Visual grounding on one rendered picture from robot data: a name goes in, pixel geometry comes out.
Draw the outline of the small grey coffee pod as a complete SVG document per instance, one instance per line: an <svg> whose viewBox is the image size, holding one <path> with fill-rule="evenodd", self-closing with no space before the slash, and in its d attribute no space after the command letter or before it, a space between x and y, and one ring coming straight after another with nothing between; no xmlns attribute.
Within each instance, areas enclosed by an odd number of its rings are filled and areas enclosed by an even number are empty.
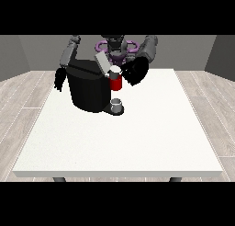
<svg viewBox="0 0 235 226"><path fill-rule="evenodd" d="M110 77L111 79L117 79L120 72L121 72L121 69L120 69L118 66L112 65L112 66L110 67L109 77Z"/></svg>

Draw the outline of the black coffee machine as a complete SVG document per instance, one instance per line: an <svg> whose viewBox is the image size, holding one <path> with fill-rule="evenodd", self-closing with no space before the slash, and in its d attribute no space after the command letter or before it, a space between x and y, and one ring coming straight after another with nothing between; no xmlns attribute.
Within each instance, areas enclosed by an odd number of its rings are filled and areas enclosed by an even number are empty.
<svg viewBox="0 0 235 226"><path fill-rule="evenodd" d="M121 106L114 112L111 105L110 82L96 61L71 60L66 68L73 104L86 112L106 112L113 116L124 113Z"/></svg>

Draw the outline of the pale grey machine lid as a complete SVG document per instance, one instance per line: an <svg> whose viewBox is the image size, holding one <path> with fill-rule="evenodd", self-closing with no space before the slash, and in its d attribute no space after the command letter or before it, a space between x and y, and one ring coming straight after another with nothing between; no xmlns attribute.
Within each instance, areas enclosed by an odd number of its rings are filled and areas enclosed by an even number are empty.
<svg viewBox="0 0 235 226"><path fill-rule="evenodd" d="M97 62L102 74L105 77L108 77L111 64L103 51L100 51L95 55L95 61Z"/></svg>

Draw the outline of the red pod holder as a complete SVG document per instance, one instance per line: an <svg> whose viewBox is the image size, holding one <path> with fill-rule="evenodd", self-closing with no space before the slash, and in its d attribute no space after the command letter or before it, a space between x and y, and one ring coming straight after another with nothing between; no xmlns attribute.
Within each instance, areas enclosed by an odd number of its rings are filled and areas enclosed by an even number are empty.
<svg viewBox="0 0 235 226"><path fill-rule="evenodd" d="M117 79L109 79L110 89L113 91L118 91L122 88L122 76L119 75Z"/></svg>

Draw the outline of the small grey cup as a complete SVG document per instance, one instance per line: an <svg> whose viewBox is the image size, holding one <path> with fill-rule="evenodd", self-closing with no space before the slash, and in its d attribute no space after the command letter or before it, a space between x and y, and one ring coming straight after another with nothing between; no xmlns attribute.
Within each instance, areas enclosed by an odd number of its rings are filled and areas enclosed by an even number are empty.
<svg viewBox="0 0 235 226"><path fill-rule="evenodd" d="M114 113L118 113L121 111L122 109L122 102L119 98L113 98L111 101L110 101L110 104L111 104L111 111L114 112Z"/></svg>

